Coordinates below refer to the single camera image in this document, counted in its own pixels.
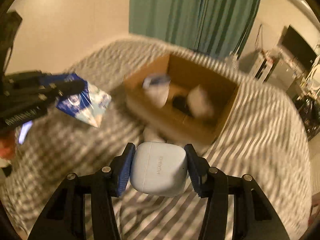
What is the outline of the person's left hand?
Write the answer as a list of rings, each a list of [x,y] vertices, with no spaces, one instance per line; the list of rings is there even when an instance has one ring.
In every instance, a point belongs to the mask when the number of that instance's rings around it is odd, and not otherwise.
[[[15,156],[15,132],[8,131],[0,136],[0,156],[2,159],[11,160]]]

